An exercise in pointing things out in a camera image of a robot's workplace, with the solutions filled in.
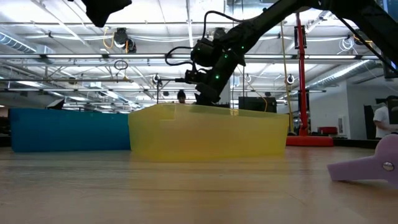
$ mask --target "blue container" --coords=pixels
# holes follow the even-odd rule
[[[14,152],[130,150],[126,114],[11,109]]]

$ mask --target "wooden table surface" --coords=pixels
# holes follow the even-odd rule
[[[284,158],[135,161],[129,151],[0,151],[0,223],[398,223],[384,181],[332,182],[326,165],[369,149]]]

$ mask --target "yellow plastic bin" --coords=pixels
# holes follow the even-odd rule
[[[132,156],[200,161],[284,153],[289,116],[210,106],[160,104],[129,114]]]

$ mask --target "red metal stand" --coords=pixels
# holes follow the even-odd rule
[[[300,75],[300,91],[301,91],[301,101],[300,103],[300,119],[303,123],[300,128],[300,135],[306,136],[308,134],[308,117],[307,117],[307,97],[305,96],[305,67],[304,67],[304,38],[301,28],[300,14],[296,13],[297,29],[298,29],[298,59],[300,60],[298,64],[298,72]]]
[[[304,67],[304,38],[301,28],[300,14],[296,13],[297,33],[298,33],[298,72],[300,74],[300,119],[302,125],[300,127],[299,136],[287,136],[287,146],[333,146],[331,137],[308,136],[308,116],[307,116],[307,96],[305,92],[305,67]]]

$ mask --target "purple plastic piece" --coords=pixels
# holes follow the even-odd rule
[[[385,162],[393,169],[386,170]],[[380,140],[374,156],[329,164],[328,170],[332,180],[386,180],[398,187],[398,134]]]

